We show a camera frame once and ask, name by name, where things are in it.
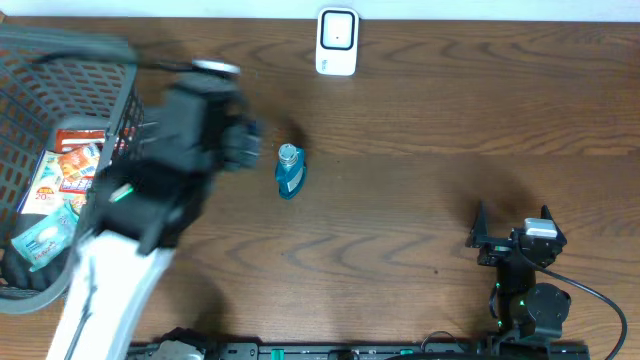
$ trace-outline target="blue packaged item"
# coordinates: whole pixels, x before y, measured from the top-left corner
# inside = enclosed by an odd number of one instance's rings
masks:
[[[278,151],[278,158],[280,161],[276,166],[276,181],[280,187],[280,196],[289,200],[298,194],[307,177],[304,150],[284,144]]]
[[[78,217],[70,205],[65,204],[12,239],[11,243],[33,265],[29,271],[37,271],[71,245],[77,224]]]

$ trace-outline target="white wall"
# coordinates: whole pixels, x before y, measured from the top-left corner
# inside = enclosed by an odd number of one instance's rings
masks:
[[[327,5],[363,19],[640,21],[640,0],[1,0],[11,16],[316,18]]]

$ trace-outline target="red snack bag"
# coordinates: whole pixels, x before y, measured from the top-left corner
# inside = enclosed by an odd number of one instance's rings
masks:
[[[88,144],[96,144],[102,150],[104,141],[104,130],[58,130],[54,151],[65,154]]]

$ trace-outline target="silver bottle cap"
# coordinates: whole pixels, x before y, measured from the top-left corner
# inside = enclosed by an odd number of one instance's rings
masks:
[[[284,166],[293,166],[298,162],[298,152],[296,147],[291,144],[284,144],[278,150],[280,163]]]

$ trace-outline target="gray plastic basket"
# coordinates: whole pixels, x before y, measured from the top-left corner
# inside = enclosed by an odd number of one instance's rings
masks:
[[[36,163],[60,128],[106,129],[99,168],[123,154],[143,120],[134,88],[136,67],[59,59],[44,65],[32,60],[52,52],[118,55],[135,59],[126,41],[59,30],[0,25],[0,241],[3,248],[18,235],[24,215],[16,208],[29,188]],[[124,142],[124,146],[110,146]],[[0,285],[0,312],[28,313],[57,297],[69,283],[69,266],[46,290]]]

